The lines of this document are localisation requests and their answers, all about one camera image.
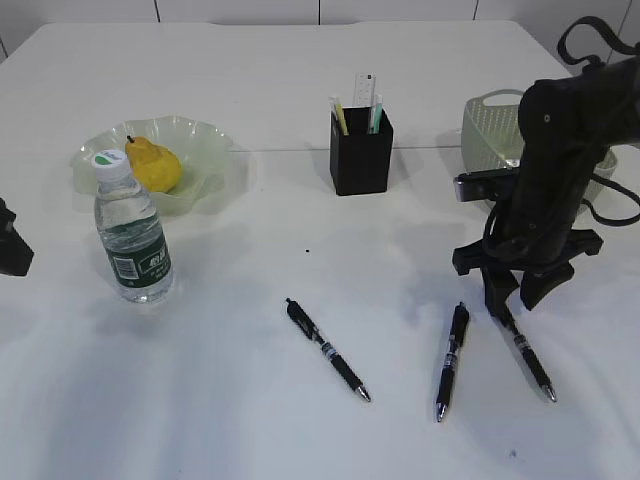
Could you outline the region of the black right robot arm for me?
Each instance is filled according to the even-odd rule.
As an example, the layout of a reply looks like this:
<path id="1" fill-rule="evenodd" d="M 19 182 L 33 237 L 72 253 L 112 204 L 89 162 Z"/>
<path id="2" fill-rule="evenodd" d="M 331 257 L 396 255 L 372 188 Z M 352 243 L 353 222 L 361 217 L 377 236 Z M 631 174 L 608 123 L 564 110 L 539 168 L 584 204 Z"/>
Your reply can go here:
<path id="1" fill-rule="evenodd" d="M 453 252 L 456 272 L 482 273 L 489 313 L 508 322 L 509 295 L 527 309 L 573 277 L 573 258 L 599 253 L 603 240 L 573 227 L 590 181 L 613 146 L 639 140 L 639 60 L 538 80 L 520 101 L 524 149 L 518 167 L 465 173 L 454 180 L 459 201 L 491 200 L 480 240 Z"/>

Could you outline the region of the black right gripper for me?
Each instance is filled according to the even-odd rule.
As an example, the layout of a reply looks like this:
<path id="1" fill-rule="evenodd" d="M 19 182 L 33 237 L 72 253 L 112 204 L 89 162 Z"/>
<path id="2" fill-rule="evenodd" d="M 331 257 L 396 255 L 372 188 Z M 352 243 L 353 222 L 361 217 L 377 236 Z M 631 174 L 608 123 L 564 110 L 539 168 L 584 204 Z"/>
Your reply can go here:
<path id="1" fill-rule="evenodd" d="M 573 258 L 581 254 L 598 255 L 603 246 L 603 239 L 591 229 L 571 229 L 553 257 L 546 257 L 540 252 L 541 239 L 536 236 L 514 237 L 498 244 L 493 238 L 493 227 L 501 213 L 500 209 L 492 209 L 482 238 L 455 248 L 452 255 L 452 264 L 458 275 L 482 269 L 485 305 L 495 318 L 509 317 L 507 299 L 519 288 L 510 270 L 525 272 L 520 285 L 520 299 L 532 311 L 547 294 L 573 278 L 574 268 L 569 263 Z"/>

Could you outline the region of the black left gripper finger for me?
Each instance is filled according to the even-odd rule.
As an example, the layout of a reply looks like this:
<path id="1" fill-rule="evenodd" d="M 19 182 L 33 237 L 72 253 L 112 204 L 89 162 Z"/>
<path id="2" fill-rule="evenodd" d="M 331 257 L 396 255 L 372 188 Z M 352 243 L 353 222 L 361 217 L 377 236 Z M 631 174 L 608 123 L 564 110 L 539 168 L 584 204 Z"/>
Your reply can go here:
<path id="1" fill-rule="evenodd" d="M 0 271 L 7 276 L 26 276 L 34 252 L 14 228 L 16 214 L 0 199 Z"/>

